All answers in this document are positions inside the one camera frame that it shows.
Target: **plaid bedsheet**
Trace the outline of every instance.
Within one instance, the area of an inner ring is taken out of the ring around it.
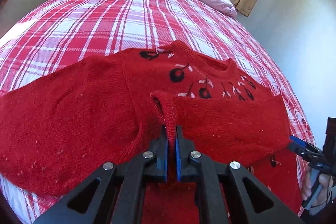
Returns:
[[[0,39],[0,95],[89,55],[154,49],[176,39],[213,58],[234,59],[281,93],[293,135],[315,143],[288,81],[263,47],[239,22],[197,0],[49,0]],[[304,168],[297,158],[300,186]],[[32,223],[58,200],[19,189],[1,174],[0,189],[23,223]]]

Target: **metal bolt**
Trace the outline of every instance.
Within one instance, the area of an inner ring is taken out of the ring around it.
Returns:
[[[198,151],[193,151],[190,153],[191,157],[194,158],[194,159],[197,159],[199,158],[200,156],[202,156],[202,154]]]
[[[143,157],[145,159],[150,159],[154,157],[154,153],[152,151],[146,151],[145,153],[143,153]]]
[[[240,163],[238,161],[233,161],[230,163],[230,167],[232,169],[239,169],[240,168]]]
[[[109,161],[103,164],[104,170],[111,170],[113,167],[114,167],[114,164]]]

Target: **hand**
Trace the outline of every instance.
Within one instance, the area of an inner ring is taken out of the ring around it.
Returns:
[[[303,182],[303,186],[301,189],[301,196],[303,200],[307,200],[311,196],[311,188],[313,185],[310,181],[310,167],[307,166],[306,177]],[[327,196],[329,196],[329,191],[334,183],[333,178],[327,174],[319,175],[319,183],[322,185],[321,193],[318,195],[317,199],[312,203],[312,207],[321,205],[327,200]]]

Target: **white leaf motif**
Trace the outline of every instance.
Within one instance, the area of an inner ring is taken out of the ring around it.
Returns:
[[[211,80],[208,79],[208,83],[213,88],[213,83],[211,82]]]

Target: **ribbed neckline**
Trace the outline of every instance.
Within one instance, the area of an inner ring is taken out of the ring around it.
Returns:
[[[197,66],[197,68],[214,77],[221,79],[229,78],[237,71],[237,64],[232,59],[220,61],[203,54],[198,54],[179,40],[172,42],[171,46],[173,48],[173,52],[184,55],[193,65]],[[226,67],[226,69],[219,70],[214,68],[205,61],[206,59],[221,63],[224,67]]]

